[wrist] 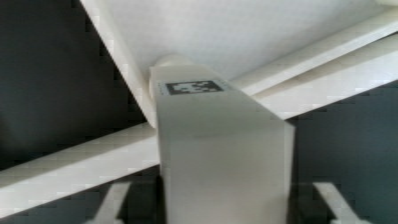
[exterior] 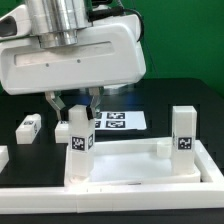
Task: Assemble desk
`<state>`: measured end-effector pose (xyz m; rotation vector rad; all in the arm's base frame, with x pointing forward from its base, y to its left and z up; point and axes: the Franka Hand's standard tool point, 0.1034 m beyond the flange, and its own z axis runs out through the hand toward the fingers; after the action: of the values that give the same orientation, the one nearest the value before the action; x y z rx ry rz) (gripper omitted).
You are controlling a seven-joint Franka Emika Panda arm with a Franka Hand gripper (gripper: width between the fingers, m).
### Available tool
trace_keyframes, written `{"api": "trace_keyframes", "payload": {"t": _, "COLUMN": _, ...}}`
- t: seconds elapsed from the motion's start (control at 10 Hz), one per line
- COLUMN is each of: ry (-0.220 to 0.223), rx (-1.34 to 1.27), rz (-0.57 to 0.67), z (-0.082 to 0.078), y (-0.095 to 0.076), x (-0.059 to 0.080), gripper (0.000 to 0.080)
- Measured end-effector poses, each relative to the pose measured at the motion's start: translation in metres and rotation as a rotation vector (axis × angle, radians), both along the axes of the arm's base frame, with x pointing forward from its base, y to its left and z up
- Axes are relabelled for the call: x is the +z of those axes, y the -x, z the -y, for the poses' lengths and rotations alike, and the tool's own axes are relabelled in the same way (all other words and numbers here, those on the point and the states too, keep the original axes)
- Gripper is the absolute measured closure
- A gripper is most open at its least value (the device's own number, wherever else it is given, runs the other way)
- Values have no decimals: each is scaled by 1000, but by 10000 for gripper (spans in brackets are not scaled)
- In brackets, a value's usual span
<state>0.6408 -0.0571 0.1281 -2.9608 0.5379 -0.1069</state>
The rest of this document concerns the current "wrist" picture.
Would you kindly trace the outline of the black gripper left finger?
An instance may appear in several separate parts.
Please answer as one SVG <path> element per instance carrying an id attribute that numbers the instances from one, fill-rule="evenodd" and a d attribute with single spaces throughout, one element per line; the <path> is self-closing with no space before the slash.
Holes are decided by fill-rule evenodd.
<path id="1" fill-rule="evenodd" d="M 125 224 L 125 221 L 117 218 L 117 215 L 130 186 L 130 182 L 112 183 L 94 218 L 85 222 L 85 224 Z"/>

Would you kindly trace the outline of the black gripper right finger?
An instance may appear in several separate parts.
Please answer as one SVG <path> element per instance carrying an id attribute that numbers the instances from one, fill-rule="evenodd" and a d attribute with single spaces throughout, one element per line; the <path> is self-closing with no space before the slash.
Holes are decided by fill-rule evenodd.
<path id="1" fill-rule="evenodd" d="M 372 224 L 359 218 L 336 185 L 331 182 L 315 182 L 313 185 L 334 214 L 329 224 Z"/>

